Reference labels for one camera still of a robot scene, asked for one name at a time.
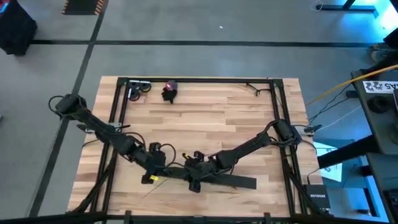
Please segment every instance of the butcher block tabletop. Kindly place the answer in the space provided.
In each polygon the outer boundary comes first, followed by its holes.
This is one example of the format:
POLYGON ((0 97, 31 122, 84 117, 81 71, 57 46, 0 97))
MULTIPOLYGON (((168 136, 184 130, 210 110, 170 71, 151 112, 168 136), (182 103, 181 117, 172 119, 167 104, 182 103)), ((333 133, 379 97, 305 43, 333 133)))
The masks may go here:
MULTIPOLYGON (((117 79, 102 77, 99 84, 92 112, 104 122, 109 119, 117 79)), ((283 82, 291 123, 307 124, 299 80, 284 78, 283 82)), ((182 164, 185 161, 183 152, 192 156, 194 151, 207 155, 233 149, 275 120, 270 92, 262 91, 255 96, 254 90, 245 82, 179 83, 174 104, 162 99, 164 85, 154 82, 150 92, 143 93, 137 101, 128 101, 123 124, 131 127, 123 129, 123 132, 141 134, 147 146, 150 142, 172 144, 177 150, 175 161, 182 164)), ((269 89, 269 84, 256 83, 253 86, 269 89)), ((278 107, 282 114, 280 96, 278 107)), ((118 108, 115 121, 118 120, 120 106, 118 108)), ((272 128, 269 134, 276 137, 272 128)), ((94 134, 87 134, 85 142, 94 139, 94 134)), ((303 139, 312 142, 312 138, 303 139)), ((96 141, 82 149, 68 210, 77 207, 94 186, 102 148, 103 144, 96 141)), ((173 150, 169 147, 162 150, 167 156, 166 163, 170 162, 173 150)), ((306 184, 307 174, 318 169, 314 148, 301 143, 297 158, 302 182, 306 184)), ((118 157, 108 214, 123 215, 126 210, 131 210, 134 215, 261 217, 264 212, 269 212, 272 217, 290 216, 280 152, 275 146, 258 149, 240 159, 234 168, 234 175, 256 178, 256 190, 202 182, 201 192, 195 193, 189 191, 188 182, 168 177, 159 177, 154 184, 143 185, 143 174, 143 168, 118 157)), ((319 171, 310 175, 310 181, 311 184, 322 184, 319 171)), ((102 206, 104 189, 100 192, 97 209, 102 206)), ((294 195, 296 212, 300 213, 296 190, 294 195)))

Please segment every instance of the black floor stripe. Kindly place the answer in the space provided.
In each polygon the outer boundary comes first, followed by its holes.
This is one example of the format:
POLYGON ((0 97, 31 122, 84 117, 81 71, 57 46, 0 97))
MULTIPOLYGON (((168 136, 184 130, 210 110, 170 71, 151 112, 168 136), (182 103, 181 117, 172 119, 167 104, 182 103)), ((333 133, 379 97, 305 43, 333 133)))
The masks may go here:
MULTIPOLYGON (((100 31, 100 27, 101 27, 102 21, 104 19, 104 15, 105 15, 105 11, 106 11, 107 5, 108 5, 108 1, 105 1, 104 4, 103 4, 103 8, 102 8, 101 14, 98 16, 97 22, 95 24, 93 34, 91 35, 91 39, 88 42, 88 46, 87 46, 87 49, 86 49, 86 54, 83 57, 83 61, 82 61, 81 66, 80 66, 79 73, 78 73, 78 76, 77 76, 76 81, 75 81, 75 85, 73 86, 72 93, 78 93, 79 89, 81 87, 81 83, 83 81, 83 78, 84 78, 86 70, 87 70, 88 62, 90 61, 91 54, 93 53, 95 40, 96 40, 96 38, 98 36, 98 32, 100 31)), ((72 41, 74 44, 76 44, 76 42, 78 42, 79 40, 70 40, 70 41, 72 41)), ((36 42, 43 43, 45 41, 36 40, 36 42)), ((68 42, 67 40, 63 40, 62 43, 63 44, 67 44, 67 43, 71 43, 71 42, 68 42)), ((49 186, 51 175, 52 175, 52 172, 54 170, 55 163, 57 161, 57 157, 59 155, 63 139, 64 139, 65 134, 67 132, 67 128, 68 128, 68 121, 67 120, 63 120, 61 122, 60 126, 58 127, 57 135, 56 135, 55 141, 54 141, 54 143, 52 145, 51 153, 49 155, 47 164, 45 166, 45 171, 43 173, 43 176, 42 176, 42 179, 40 181, 39 187, 37 188, 37 191, 35 193, 35 197, 34 197, 34 200, 32 202, 32 206, 31 206, 30 211, 29 211, 29 216, 30 217, 37 217, 37 215, 39 214, 40 207, 41 207, 41 205, 43 203, 43 199, 45 197, 45 193, 46 193, 47 188, 49 186)))
POLYGON ((374 43, 332 42, 252 42, 211 40, 33 40, 32 44, 63 45, 178 45, 178 46, 242 46, 242 47, 370 47, 374 43))

